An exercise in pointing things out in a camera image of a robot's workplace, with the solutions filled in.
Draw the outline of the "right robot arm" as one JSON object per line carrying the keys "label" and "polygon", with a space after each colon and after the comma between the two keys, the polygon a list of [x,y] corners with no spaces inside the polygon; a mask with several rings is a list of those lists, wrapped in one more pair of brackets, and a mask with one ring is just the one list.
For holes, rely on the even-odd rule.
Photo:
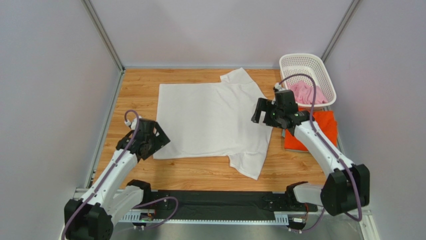
{"label": "right robot arm", "polygon": [[324,185],[298,182],[287,187],[290,198],[297,203],[323,207],[330,215],[348,215],[350,211],[370,203],[370,171],[364,164],[356,165],[338,150],[315,121],[313,112],[297,107],[291,90],[275,92],[275,99],[259,98],[251,118],[253,123],[289,131],[300,141],[321,167]]}

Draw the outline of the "white t shirt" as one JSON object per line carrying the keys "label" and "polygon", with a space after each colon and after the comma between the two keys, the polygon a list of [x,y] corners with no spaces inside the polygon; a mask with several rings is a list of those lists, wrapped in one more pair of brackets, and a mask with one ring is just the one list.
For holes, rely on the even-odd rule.
{"label": "white t shirt", "polygon": [[170,142],[154,154],[156,160],[222,157],[242,175],[261,174],[272,128],[251,118],[259,86],[243,68],[216,83],[159,86],[156,120]]}

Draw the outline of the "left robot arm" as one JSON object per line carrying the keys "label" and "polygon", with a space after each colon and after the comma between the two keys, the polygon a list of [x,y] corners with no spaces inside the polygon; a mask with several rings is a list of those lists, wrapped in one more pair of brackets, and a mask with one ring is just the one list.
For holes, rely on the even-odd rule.
{"label": "left robot arm", "polygon": [[125,121],[130,131],[118,141],[106,169],[79,199],[64,207],[63,240],[109,240],[116,224],[135,206],[146,205],[148,183],[132,180],[117,193],[130,171],[170,142],[159,123],[138,117]]}

